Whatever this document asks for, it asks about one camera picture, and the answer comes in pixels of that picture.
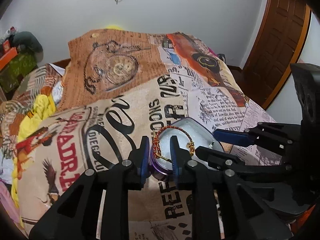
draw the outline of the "brown wooden door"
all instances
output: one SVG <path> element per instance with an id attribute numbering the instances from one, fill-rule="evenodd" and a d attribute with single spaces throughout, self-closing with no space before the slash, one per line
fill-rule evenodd
<path id="1" fill-rule="evenodd" d="M 243 92 L 263 108 L 284 85 L 290 74 L 289 63 L 297 61 L 310 17 L 303 0 L 268 0 L 267 7 L 243 70 Z"/>

